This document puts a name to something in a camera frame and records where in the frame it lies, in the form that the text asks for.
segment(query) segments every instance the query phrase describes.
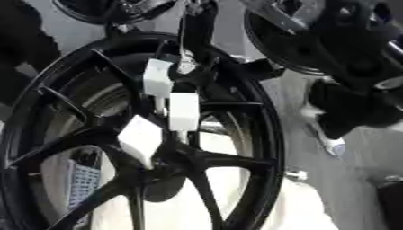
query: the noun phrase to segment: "white block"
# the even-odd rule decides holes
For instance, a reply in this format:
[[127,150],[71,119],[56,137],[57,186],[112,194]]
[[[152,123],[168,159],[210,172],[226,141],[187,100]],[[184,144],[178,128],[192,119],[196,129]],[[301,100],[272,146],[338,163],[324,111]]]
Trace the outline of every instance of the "white block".
[[172,62],[150,59],[143,75],[144,93],[160,98],[169,98],[173,83],[168,76]]
[[200,104],[197,93],[171,93],[169,98],[169,129],[195,131],[199,127]]
[[162,129],[136,115],[118,135],[118,140],[123,151],[152,169],[151,158],[162,143]]

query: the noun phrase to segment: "white fabric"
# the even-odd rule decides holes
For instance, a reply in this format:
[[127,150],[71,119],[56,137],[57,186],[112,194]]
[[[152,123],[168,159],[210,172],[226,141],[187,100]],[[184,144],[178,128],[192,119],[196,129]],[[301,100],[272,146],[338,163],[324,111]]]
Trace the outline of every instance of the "white fabric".
[[318,192],[308,184],[284,179],[274,209],[262,230],[337,230]]

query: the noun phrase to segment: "gray floor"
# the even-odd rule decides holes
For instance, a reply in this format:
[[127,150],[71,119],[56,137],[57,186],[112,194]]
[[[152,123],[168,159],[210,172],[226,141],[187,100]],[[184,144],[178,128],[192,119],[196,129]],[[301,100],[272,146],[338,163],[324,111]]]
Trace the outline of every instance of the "gray floor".
[[[55,9],[50,1],[29,0],[44,18],[45,30],[56,37],[67,53],[103,36],[100,27],[70,19]],[[214,43],[227,52],[260,58],[242,29],[243,7],[234,0],[220,0]],[[154,22],[145,22],[146,30],[171,31],[177,28],[178,8]],[[347,137],[348,153],[341,160],[327,155],[318,142],[308,135],[298,109],[303,97],[305,75],[289,72],[280,80],[263,82],[282,117],[287,140],[287,165],[309,172],[326,203],[327,212],[341,230],[383,230],[375,188],[368,178],[403,174],[403,134],[384,130],[360,129]]]

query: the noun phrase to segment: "white shoe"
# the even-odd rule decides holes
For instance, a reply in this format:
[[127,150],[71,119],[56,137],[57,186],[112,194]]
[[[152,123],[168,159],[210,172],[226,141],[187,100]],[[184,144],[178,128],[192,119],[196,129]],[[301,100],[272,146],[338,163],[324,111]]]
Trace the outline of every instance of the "white shoe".
[[345,153],[345,141],[342,138],[336,140],[327,138],[317,122],[309,123],[309,127],[329,154],[340,158]]

